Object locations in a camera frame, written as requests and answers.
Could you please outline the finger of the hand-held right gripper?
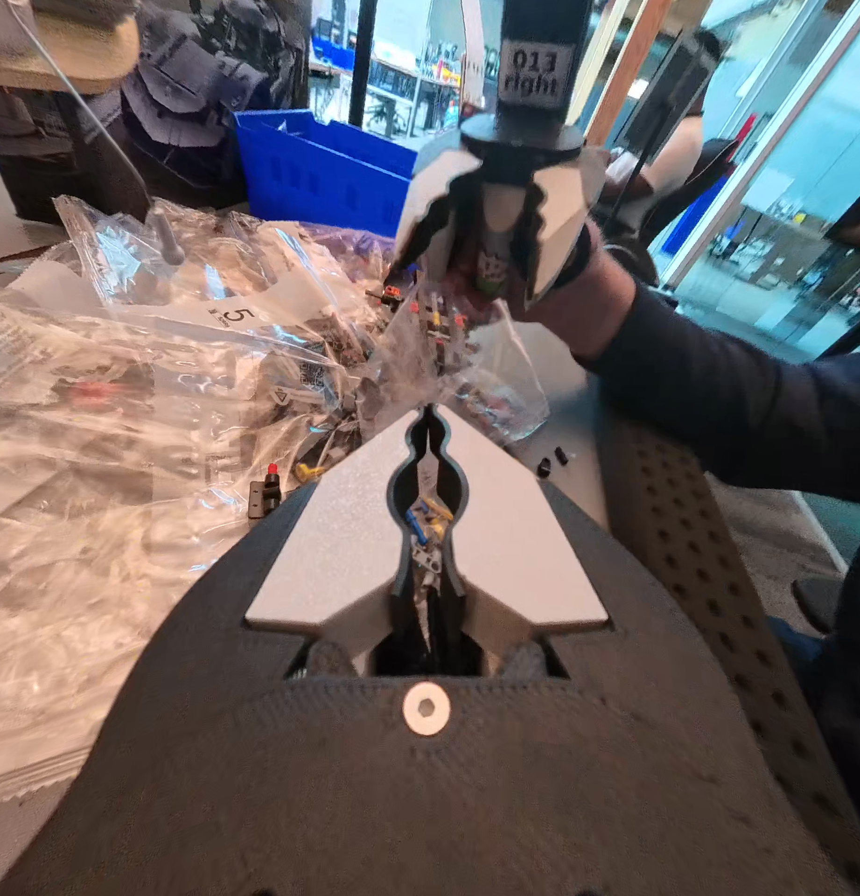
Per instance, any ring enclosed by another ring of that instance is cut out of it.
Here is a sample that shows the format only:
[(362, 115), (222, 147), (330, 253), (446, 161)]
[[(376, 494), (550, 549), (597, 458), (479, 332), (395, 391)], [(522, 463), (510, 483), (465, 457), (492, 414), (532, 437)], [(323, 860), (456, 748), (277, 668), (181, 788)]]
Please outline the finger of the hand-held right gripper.
[(421, 267), (426, 276), (446, 276), (459, 211), (479, 184), (481, 158), (465, 149), (446, 149), (412, 174), (395, 238), (395, 272)]
[(532, 309), (555, 284), (578, 245), (588, 215), (582, 167), (537, 170), (527, 198), (529, 250), (524, 309)]

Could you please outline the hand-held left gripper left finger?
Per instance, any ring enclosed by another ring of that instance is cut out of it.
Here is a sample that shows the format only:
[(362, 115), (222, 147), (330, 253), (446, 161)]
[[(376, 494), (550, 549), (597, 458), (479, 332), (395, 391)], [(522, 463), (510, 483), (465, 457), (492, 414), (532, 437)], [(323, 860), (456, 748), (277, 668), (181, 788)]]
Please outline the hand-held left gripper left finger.
[(426, 413), (410, 410), (312, 487), (246, 610), (253, 629), (328, 640), (351, 657), (386, 642), (386, 672), (423, 666), (406, 512), (426, 437)]

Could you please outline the clear bag of pieces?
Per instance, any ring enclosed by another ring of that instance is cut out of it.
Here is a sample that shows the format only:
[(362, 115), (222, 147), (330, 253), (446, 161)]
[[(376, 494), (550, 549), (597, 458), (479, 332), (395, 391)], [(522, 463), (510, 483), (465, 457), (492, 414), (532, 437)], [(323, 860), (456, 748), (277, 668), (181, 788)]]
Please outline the clear bag of pieces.
[(323, 474), (300, 476), (304, 508), (272, 564), (248, 624), (309, 633), (362, 656), (414, 618), (412, 549), (428, 554), (428, 573), (441, 573), (441, 555), (426, 549), (426, 524), (414, 518), (423, 500), (421, 465), (436, 410), (469, 401), (469, 419), (493, 444), (524, 435), (543, 419), (532, 410), (541, 384), (501, 305), (492, 322), (464, 320), (465, 305), (421, 286), (383, 330), (371, 355), (362, 405), (374, 410), (371, 437)]

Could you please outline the clear bag of lego wheels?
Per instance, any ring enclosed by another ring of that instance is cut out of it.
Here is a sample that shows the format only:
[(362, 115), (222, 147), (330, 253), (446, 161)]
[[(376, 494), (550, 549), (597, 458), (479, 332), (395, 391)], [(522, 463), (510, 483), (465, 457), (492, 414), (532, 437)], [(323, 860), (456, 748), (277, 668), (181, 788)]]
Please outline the clear bag of lego wheels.
[(133, 368), (0, 410), (0, 802), (78, 774), (144, 645), (326, 414)]

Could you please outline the person's right forearm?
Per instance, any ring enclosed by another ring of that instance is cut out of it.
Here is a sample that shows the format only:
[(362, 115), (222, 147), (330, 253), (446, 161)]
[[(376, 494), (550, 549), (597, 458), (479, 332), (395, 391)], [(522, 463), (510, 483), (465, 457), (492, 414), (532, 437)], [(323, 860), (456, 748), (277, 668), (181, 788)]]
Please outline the person's right forearm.
[(591, 371), (615, 407), (683, 444), (724, 483), (860, 501), (860, 354), (790, 363), (638, 284)]

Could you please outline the grey lego chassis assembly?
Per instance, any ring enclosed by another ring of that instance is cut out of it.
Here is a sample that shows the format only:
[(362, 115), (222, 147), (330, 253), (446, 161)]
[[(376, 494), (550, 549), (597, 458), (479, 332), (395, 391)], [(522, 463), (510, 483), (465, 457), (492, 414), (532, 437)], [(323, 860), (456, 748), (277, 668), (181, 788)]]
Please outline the grey lego chassis assembly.
[(380, 335), (381, 355), (417, 363), (426, 371), (459, 373), (469, 367), (472, 322), (459, 305), (432, 284), (381, 284), (368, 293), (386, 327)]

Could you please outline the black lego set box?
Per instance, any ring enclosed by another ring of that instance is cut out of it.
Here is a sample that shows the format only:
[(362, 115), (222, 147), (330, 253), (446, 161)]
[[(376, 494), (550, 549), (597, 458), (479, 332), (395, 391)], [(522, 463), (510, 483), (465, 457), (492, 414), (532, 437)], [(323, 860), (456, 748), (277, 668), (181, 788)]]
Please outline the black lego set box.
[[(138, 61), (83, 96), (152, 198), (239, 207), (235, 113), (308, 106), (309, 0), (138, 2)], [(149, 203), (75, 97), (0, 87), (0, 179), (20, 220), (56, 226), (55, 198), (144, 220)]]

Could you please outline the person's right hand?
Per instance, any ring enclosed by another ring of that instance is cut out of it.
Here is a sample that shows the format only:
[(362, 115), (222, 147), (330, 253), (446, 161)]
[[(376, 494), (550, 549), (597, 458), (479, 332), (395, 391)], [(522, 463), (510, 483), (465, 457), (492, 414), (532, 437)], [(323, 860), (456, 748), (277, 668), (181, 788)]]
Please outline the person's right hand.
[(616, 337), (627, 320), (638, 284), (604, 250), (602, 230), (593, 220), (588, 233), (588, 261), (578, 276), (550, 289), (536, 307), (524, 309), (524, 281), (513, 270), (504, 281), (504, 302), (510, 314), (522, 322), (541, 322), (582, 361), (597, 361)]

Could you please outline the brown cardboard sheet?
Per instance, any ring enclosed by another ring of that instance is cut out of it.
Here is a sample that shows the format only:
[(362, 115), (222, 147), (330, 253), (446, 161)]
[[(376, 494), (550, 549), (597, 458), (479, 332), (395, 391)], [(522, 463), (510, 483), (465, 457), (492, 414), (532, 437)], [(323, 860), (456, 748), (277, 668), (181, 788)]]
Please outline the brown cardboard sheet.
[(483, 24), (481, 2), (461, 0), (465, 52), (461, 58), (459, 120), (483, 111)]

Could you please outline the blue plastic bin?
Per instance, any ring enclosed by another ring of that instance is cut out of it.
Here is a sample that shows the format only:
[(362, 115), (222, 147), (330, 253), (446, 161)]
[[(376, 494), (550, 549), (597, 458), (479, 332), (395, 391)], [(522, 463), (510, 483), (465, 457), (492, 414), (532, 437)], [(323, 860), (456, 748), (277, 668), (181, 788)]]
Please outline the blue plastic bin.
[(309, 111), (235, 113), (253, 218), (300, 220), (395, 238), (417, 153)]

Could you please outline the black office chair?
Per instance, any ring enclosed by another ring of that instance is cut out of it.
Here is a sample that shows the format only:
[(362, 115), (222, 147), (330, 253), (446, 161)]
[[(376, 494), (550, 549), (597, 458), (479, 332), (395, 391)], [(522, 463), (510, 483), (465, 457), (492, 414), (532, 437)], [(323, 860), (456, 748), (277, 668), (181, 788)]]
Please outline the black office chair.
[(659, 286), (661, 276), (650, 256), (650, 243), (661, 230), (665, 230), (682, 212), (685, 212), (703, 192), (720, 184), (735, 172), (735, 151), (739, 138), (711, 138), (702, 149), (692, 177), (668, 198), (656, 201), (656, 204), (643, 215), (638, 229), (630, 229), (619, 220), (609, 220), (607, 207), (598, 220), (604, 226), (604, 243), (613, 256), (643, 284)]

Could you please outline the black panel on stand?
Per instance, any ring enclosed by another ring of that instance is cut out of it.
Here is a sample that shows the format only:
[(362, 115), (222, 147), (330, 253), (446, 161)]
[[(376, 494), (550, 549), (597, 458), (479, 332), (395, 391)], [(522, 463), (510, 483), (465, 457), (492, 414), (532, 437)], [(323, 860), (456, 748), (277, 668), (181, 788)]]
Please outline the black panel on stand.
[(616, 133), (616, 149), (650, 161), (703, 96), (721, 58), (711, 30), (682, 34)]

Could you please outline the dark perforated panel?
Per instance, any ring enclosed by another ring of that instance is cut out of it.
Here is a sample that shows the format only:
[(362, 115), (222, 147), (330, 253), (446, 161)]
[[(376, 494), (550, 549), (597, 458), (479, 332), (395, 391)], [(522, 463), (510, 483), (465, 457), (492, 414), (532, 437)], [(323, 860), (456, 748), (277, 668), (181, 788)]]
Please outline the dark perforated panel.
[(615, 538), (668, 588), (721, 666), (774, 782), (860, 889), (860, 820), (697, 458), (602, 405), (597, 457)]

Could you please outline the beige book stand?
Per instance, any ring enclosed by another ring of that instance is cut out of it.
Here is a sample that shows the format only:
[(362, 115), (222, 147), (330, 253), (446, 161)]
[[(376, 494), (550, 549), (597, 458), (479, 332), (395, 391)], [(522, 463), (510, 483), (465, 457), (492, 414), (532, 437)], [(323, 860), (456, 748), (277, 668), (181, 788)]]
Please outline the beige book stand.
[(0, 87), (102, 96), (133, 71), (138, 2), (0, 0)]

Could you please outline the black vertical post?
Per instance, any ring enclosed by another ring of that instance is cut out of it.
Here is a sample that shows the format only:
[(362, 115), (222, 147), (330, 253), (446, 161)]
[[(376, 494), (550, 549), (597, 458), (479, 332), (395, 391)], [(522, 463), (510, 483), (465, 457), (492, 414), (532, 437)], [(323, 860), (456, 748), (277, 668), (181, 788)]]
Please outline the black vertical post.
[(348, 122), (353, 129), (363, 129), (376, 11), (380, 11), (380, 0), (359, 2), (357, 61), (353, 61), (351, 101), (348, 101)]

